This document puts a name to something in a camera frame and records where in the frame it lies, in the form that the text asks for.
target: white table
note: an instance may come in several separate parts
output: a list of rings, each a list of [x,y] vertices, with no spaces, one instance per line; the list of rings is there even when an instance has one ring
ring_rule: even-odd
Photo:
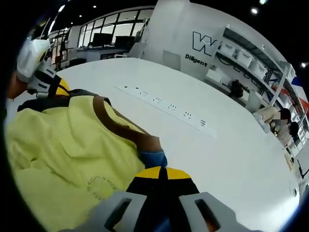
[[[149,133],[159,136],[169,167],[191,175],[232,208],[250,229],[277,231],[298,206],[297,180],[280,142],[254,117],[213,87],[184,73],[136,58],[100,60],[58,73],[70,88],[111,99],[113,106]],[[206,120],[217,138],[190,127],[115,86],[139,87]]]

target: blue sleeve cuff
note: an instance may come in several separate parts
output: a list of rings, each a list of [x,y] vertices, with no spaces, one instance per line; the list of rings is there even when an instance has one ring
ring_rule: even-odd
[[[145,168],[164,167],[168,165],[164,151],[141,151],[140,160],[144,163]]]

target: child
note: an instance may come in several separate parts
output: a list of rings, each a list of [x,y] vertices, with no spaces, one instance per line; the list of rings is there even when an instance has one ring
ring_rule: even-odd
[[[289,109],[283,108],[278,111],[274,106],[259,109],[253,113],[253,116],[265,132],[269,132],[275,126],[286,125],[291,121],[291,112]]]
[[[292,122],[291,124],[283,125],[278,131],[277,138],[282,143],[284,147],[287,147],[293,141],[293,137],[297,136],[299,126],[297,122]]]

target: black ceiling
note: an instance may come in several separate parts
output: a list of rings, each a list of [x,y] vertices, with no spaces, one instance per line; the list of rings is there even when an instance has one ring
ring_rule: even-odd
[[[309,87],[309,68],[300,67],[301,62],[309,62],[309,1],[268,0],[264,5],[260,5],[259,0],[190,1],[228,13],[260,32],[293,65],[296,74],[304,81],[304,88]],[[125,8],[155,5],[157,0],[130,0],[121,3],[102,0],[64,2],[66,7],[59,14],[54,29],[70,27],[71,22],[73,25],[84,24],[101,15]],[[252,7],[258,7],[257,15],[251,14]]]

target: white storage box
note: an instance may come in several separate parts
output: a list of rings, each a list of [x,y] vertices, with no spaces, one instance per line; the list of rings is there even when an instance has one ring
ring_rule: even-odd
[[[235,52],[235,47],[225,41],[221,41],[219,50],[225,53],[226,55],[232,57]]]
[[[279,98],[282,100],[283,104],[284,104],[284,108],[290,109],[290,107],[292,106],[291,100],[288,96],[280,93],[279,94]]]
[[[286,77],[290,82],[293,81],[294,77],[296,77],[296,73],[295,70],[293,69],[293,67],[290,65],[290,69],[288,72],[288,76]]]
[[[261,79],[263,79],[265,77],[265,74],[267,73],[267,69],[264,68],[264,66],[256,60],[251,61],[249,69],[251,69]]]
[[[238,60],[243,65],[245,65],[246,67],[249,67],[253,57],[249,53],[245,52],[244,50],[238,50],[238,52],[236,53],[235,59]]]
[[[214,70],[209,69],[206,76],[218,83],[221,82],[221,75]]]

